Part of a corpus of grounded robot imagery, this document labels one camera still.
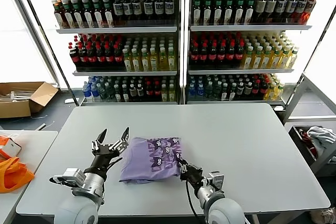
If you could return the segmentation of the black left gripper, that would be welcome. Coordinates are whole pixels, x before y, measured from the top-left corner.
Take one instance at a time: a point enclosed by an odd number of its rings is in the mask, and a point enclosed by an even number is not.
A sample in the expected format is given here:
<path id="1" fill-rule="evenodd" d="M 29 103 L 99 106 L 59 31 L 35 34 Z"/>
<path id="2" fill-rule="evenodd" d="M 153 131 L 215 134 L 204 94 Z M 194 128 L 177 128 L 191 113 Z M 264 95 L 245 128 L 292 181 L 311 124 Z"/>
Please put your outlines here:
<path id="1" fill-rule="evenodd" d="M 96 140 L 91 142 L 91 151 L 94 155 L 90 168 L 100 172 L 107 172 L 113 165 L 122 160 L 120 155 L 127 149 L 129 145 L 130 128 L 127 127 L 121 138 L 113 145 L 104 145 L 107 129 L 104 129 Z"/>

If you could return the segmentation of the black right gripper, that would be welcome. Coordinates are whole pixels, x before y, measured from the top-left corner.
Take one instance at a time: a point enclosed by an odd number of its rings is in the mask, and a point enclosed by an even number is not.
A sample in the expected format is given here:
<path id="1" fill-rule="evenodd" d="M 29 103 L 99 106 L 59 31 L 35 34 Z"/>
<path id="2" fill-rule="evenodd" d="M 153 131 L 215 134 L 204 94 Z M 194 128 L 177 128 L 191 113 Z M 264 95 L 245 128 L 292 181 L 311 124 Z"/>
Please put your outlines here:
<path id="1" fill-rule="evenodd" d="M 180 171 L 180 180 L 188 181 L 192 186 L 203 185 L 203 170 L 193 164 L 188 163 L 185 159 L 178 159 Z"/>

